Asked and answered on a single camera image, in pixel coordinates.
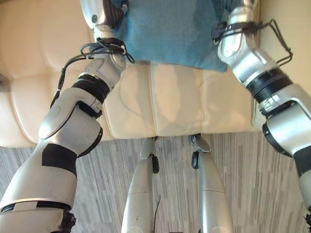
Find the black cable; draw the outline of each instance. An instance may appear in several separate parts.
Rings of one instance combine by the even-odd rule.
[[[155,218],[154,218],[154,229],[153,229],[153,233],[156,232],[156,213],[157,213],[157,208],[159,207],[161,201],[161,195],[159,195],[159,198],[157,199],[157,204],[156,204],[156,208],[155,208]]]
[[[289,63],[292,59],[293,59],[293,52],[292,52],[292,49],[288,47],[288,45],[286,44],[285,40],[284,40],[284,37],[281,33],[281,30],[280,28],[278,27],[278,24],[276,22],[276,20],[273,18],[271,19],[268,23],[265,23],[265,24],[261,24],[259,26],[259,29],[263,29],[267,26],[270,26],[270,28],[273,30],[273,32],[275,33],[277,39],[279,40],[280,44],[282,45],[282,47],[287,51],[288,53],[288,56],[287,57],[284,57],[280,60],[278,60],[276,63],[278,63],[279,66],[282,66],[282,65],[285,65],[286,63]]]
[[[61,75],[58,81],[57,91],[51,102],[50,108],[54,105],[55,101],[59,98],[60,92],[63,88],[66,70],[68,66],[74,62],[86,59],[94,59],[94,55],[98,54],[122,54],[127,57],[130,63],[134,63],[134,58],[127,52],[126,46],[123,41],[116,38],[97,38],[97,43],[88,43],[81,47],[80,54],[70,58],[62,68]]]
[[[276,20],[273,18],[271,19],[269,22],[267,23],[262,23],[260,22],[259,24],[255,25],[254,27],[249,27],[249,28],[244,28],[244,29],[239,29],[239,31],[232,32],[232,33],[226,33],[220,36],[220,38],[217,38],[216,43],[218,43],[219,41],[221,41],[223,38],[227,37],[227,36],[231,36],[231,35],[236,35],[236,34],[240,34],[240,33],[249,33],[249,34],[256,34],[258,30],[264,29],[266,27],[270,27],[273,32],[275,33],[278,41],[280,42],[280,44],[282,45],[282,47],[287,51],[288,56],[284,57],[280,60],[278,60],[276,63],[278,63],[279,66],[285,65],[286,63],[289,63],[292,59],[293,59],[293,52],[291,50],[291,48],[289,48],[284,40],[284,37],[280,31],[280,28],[278,27],[278,24],[276,23]]]

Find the metal bracket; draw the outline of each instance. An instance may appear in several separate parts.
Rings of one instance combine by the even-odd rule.
[[[126,12],[128,11],[128,3],[127,3],[127,1],[124,1],[124,2],[122,3],[121,10],[123,11],[123,13],[124,13],[124,15],[125,15]]]
[[[201,137],[201,134],[193,134],[190,138],[191,142],[194,144],[194,151],[197,152],[210,152],[209,144]]]
[[[289,101],[298,103],[311,119],[310,97],[298,84],[289,85],[275,92],[271,97],[259,104],[259,109],[268,113]]]
[[[140,151],[140,159],[148,159],[150,155],[154,155],[156,153],[155,141],[157,137],[149,137],[142,144],[142,148]]]
[[[226,36],[238,33],[256,34],[258,30],[259,24],[256,24],[255,22],[239,22],[229,25],[227,22],[221,22],[212,29],[211,39],[217,44]]]

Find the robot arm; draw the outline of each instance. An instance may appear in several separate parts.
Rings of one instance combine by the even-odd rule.
[[[100,1],[86,2],[81,1],[84,12]],[[96,39],[113,37],[110,27],[115,22],[105,13],[102,9],[97,16],[101,24],[95,25]],[[125,68],[121,54],[98,52],[93,58],[77,82],[53,103],[34,152],[11,180],[0,202],[0,233],[69,233],[75,224],[70,213],[77,186],[75,162],[99,143],[103,130],[96,118]]]
[[[253,21],[251,2],[224,0],[224,5],[231,14],[218,46],[219,58],[259,103],[267,118],[262,129],[268,142],[278,152],[294,158],[300,190],[311,211],[311,98],[292,83],[278,62],[256,46],[253,33],[242,30],[243,24]],[[237,25],[240,28],[233,33],[226,31]]]

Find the gray striped carpet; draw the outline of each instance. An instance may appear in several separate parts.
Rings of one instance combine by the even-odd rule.
[[[222,175],[236,233],[307,232],[306,213],[291,158],[277,154],[261,133],[203,136]],[[102,142],[77,162],[75,233],[119,233],[143,140]],[[0,197],[32,148],[0,149]],[[154,199],[161,195],[156,233],[198,232],[196,172],[188,136],[159,138],[160,172]]]

